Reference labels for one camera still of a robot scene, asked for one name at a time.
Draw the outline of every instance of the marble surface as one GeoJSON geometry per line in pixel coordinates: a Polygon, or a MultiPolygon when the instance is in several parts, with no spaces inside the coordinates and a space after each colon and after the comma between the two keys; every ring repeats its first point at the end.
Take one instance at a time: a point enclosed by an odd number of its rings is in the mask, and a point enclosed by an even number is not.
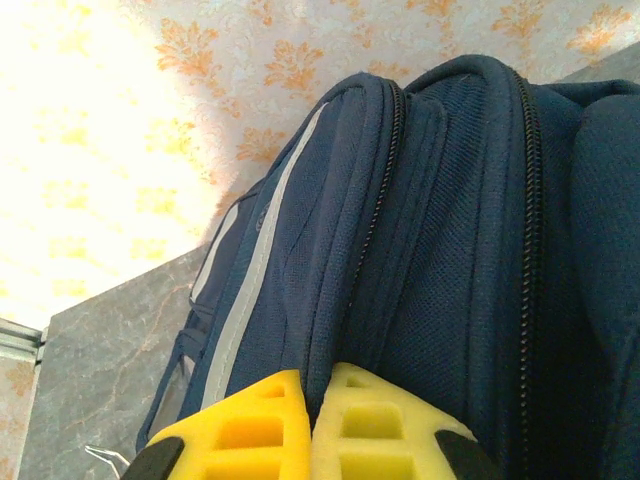
{"type": "Polygon", "coordinates": [[[189,311],[206,247],[55,315],[20,480],[111,480],[87,443],[134,456],[135,437],[189,311]]]}
{"type": "Polygon", "coordinates": [[[604,60],[578,70],[562,82],[594,82],[622,78],[640,82],[640,43],[608,56],[604,60]]]}

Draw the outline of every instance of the navy blue backpack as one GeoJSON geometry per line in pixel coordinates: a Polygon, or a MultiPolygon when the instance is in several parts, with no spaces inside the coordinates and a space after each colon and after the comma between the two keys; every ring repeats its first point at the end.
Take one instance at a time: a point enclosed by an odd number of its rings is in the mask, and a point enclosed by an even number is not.
{"type": "Polygon", "coordinates": [[[314,422],[345,361],[504,478],[640,478],[639,302],[638,85],[354,75],[224,217],[138,449],[283,369],[314,422]]]}

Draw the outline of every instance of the gray reflective stripe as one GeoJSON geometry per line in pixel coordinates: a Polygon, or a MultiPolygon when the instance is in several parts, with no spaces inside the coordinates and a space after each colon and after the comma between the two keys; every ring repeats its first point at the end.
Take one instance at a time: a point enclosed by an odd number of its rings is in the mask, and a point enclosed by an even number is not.
{"type": "Polygon", "coordinates": [[[227,234],[233,223],[238,218],[238,204],[235,204],[231,209],[227,212],[222,222],[222,227],[220,227],[220,231],[218,232],[218,236],[211,245],[211,250],[209,250],[209,254],[207,255],[207,259],[204,261],[204,265],[202,265],[202,270],[200,270],[200,275],[196,278],[195,283],[193,284],[193,288],[191,289],[191,301],[195,302],[198,299],[198,295],[202,292],[207,280],[209,279],[209,274],[211,274],[211,268],[213,267],[213,260],[216,257],[216,252],[218,251],[218,247],[220,246],[220,242],[227,234]]]}
{"type": "Polygon", "coordinates": [[[200,407],[201,409],[222,400],[227,391],[229,378],[231,377],[231,370],[236,360],[238,349],[240,348],[240,342],[244,336],[245,330],[247,329],[247,323],[249,322],[249,318],[253,312],[253,307],[256,304],[256,300],[264,280],[264,274],[267,270],[276,224],[278,223],[280,205],[282,204],[282,198],[284,197],[287,182],[289,181],[293,167],[298,161],[300,154],[304,150],[304,147],[309,141],[309,138],[318,123],[318,117],[320,116],[323,108],[324,105],[318,109],[313,117],[311,117],[309,125],[307,125],[307,128],[300,137],[300,141],[293,151],[293,154],[289,159],[289,163],[287,163],[284,168],[282,176],[278,181],[278,185],[273,192],[273,198],[271,199],[269,210],[267,211],[262,228],[258,234],[256,247],[253,251],[253,256],[251,257],[251,262],[247,269],[247,274],[240,286],[238,295],[233,302],[233,306],[229,311],[227,320],[222,327],[220,338],[218,338],[218,343],[216,344],[216,349],[207,375],[207,383],[204,387],[204,394],[202,396],[202,404],[200,407]]]}

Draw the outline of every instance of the zipper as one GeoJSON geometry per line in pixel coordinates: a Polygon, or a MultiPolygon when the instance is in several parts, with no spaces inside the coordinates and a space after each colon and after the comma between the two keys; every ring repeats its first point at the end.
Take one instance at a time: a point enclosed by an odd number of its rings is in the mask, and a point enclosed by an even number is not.
{"type": "Polygon", "coordinates": [[[358,280],[360,279],[360,274],[362,273],[362,267],[364,266],[364,262],[367,258],[367,252],[369,251],[369,246],[371,245],[373,234],[376,230],[376,226],[378,225],[380,212],[382,210],[382,206],[384,204],[384,201],[387,197],[387,193],[389,191],[389,184],[391,183],[393,167],[400,153],[400,142],[402,141],[402,134],[404,133],[404,122],[406,117],[406,105],[405,105],[404,93],[395,82],[389,80],[389,85],[391,86],[391,93],[393,98],[393,120],[391,125],[391,140],[389,142],[389,153],[387,155],[387,161],[384,167],[384,173],[382,175],[382,182],[380,183],[380,189],[378,190],[376,206],[373,211],[371,223],[369,224],[369,230],[367,231],[367,235],[364,239],[362,250],[360,251],[360,257],[358,259],[358,264],[356,266],[356,270],[353,275],[353,281],[351,283],[351,289],[349,292],[349,303],[342,321],[343,330],[346,327],[345,320],[349,316],[349,312],[355,300],[355,294],[357,292],[357,284],[358,284],[358,280]]]}
{"type": "Polygon", "coordinates": [[[531,408],[535,362],[535,329],[542,294],[544,247],[542,135],[538,112],[526,81],[513,72],[524,119],[525,216],[519,338],[519,428],[521,478],[531,474],[531,408]]]}

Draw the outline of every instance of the yellow plastic object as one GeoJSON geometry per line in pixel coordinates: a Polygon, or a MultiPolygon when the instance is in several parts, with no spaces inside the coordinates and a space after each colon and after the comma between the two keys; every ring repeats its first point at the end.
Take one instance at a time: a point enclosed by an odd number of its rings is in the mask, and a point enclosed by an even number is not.
{"type": "Polygon", "coordinates": [[[456,480],[434,434],[455,418],[354,365],[333,369],[311,442],[311,480],[456,480]]]}
{"type": "Polygon", "coordinates": [[[169,480],[304,480],[311,434],[297,370],[276,373],[156,434],[181,437],[169,480]]]}

